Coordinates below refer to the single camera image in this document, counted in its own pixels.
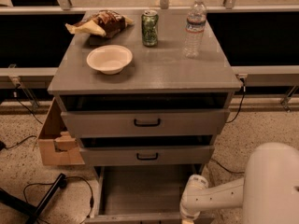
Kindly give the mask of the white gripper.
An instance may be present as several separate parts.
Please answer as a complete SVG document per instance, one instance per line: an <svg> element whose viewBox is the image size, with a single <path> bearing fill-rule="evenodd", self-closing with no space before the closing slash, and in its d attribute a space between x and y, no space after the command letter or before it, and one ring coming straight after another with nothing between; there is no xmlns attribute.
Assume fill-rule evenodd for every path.
<svg viewBox="0 0 299 224"><path fill-rule="evenodd" d="M201 175L191 175L182 193L179 212L181 224L192 224L203 211L200 206L200 195L208 188L207 180Z"/></svg>

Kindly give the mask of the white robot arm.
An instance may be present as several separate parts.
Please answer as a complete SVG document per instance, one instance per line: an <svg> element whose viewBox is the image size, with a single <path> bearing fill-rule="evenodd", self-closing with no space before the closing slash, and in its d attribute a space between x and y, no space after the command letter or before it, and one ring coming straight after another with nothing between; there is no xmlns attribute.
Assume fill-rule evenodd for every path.
<svg viewBox="0 0 299 224"><path fill-rule="evenodd" d="M299 150L262 144L242 178L213 188L191 175L179 204L183 224L193 224L203 211L232 208L242 210L242 224L299 224Z"/></svg>

